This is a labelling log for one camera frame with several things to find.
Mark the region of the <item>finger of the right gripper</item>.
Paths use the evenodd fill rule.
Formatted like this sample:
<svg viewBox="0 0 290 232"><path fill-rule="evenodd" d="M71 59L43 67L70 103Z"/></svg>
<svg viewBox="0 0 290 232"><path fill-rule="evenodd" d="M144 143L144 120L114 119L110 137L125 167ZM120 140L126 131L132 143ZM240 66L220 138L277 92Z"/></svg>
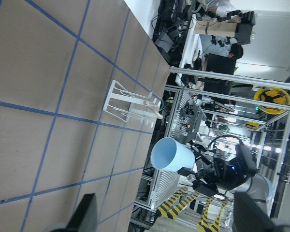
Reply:
<svg viewBox="0 0 290 232"><path fill-rule="evenodd" d="M206 154L206 149L200 145L195 143L189 143L190 149L194 154L195 161L201 160L202 162L211 162L212 157Z"/></svg>
<svg viewBox="0 0 290 232"><path fill-rule="evenodd" d="M185 176L185 177L187 177L187 176L189 176L189 175L192 175L195 179L200 178L200 175L199 175L198 173L196 173L196 172L194 172L192 169L189 169L189 168L186 168L186 167L183 167L183 168L179 169L179 170L177 171L177 173L178 173L179 175L181 175L181 176Z"/></svg>

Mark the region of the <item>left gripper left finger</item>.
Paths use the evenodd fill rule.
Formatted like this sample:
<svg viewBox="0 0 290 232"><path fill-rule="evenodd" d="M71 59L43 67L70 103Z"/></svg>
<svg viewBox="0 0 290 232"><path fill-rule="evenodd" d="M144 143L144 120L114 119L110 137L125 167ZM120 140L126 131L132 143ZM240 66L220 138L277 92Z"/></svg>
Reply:
<svg viewBox="0 0 290 232"><path fill-rule="evenodd" d="M95 193L85 194L68 222L67 232L97 231L97 198Z"/></svg>

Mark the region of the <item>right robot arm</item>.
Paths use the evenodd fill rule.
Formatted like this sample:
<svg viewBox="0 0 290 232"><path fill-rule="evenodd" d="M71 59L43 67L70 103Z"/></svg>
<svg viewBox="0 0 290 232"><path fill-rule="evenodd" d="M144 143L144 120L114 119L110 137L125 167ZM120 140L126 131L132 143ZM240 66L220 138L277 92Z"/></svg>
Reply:
<svg viewBox="0 0 290 232"><path fill-rule="evenodd" d="M189 151L195 157L197 171L182 167L177 171L181 176L192 177L192 188L207 196L219 194L219 190L245 192L258 203L267 203L273 194L272 183L258 173L253 156L242 142L235 146L236 155L227 161L208 154L206 145L195 140L189 141Z"/></svg>

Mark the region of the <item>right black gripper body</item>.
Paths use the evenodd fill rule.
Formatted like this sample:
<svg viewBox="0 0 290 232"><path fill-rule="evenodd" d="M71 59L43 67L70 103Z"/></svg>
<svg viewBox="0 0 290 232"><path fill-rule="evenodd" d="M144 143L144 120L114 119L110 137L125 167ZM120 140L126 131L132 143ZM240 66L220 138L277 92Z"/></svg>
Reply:
<svg viewBox="0 0 290 232"><path fill-rule="evenodd" d="M200 164L201 169L195 174L192 188L205 196L212 197L218 194L219 189L232 190L247 181L247 162L242 155L230 161L196 155L195 163Z"/></svg>

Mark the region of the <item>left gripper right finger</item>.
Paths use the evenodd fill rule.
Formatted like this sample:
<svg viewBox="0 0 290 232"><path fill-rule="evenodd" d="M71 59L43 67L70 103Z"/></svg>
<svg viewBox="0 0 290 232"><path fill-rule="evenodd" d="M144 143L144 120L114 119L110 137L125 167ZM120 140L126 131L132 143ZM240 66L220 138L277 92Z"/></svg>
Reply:
<svg viewBox="0 0 290 232"><path fill-rule="evenodd" d="M235 193L233 230L235 232L290 232L290 223L269 218L247 193Z"/></svg>

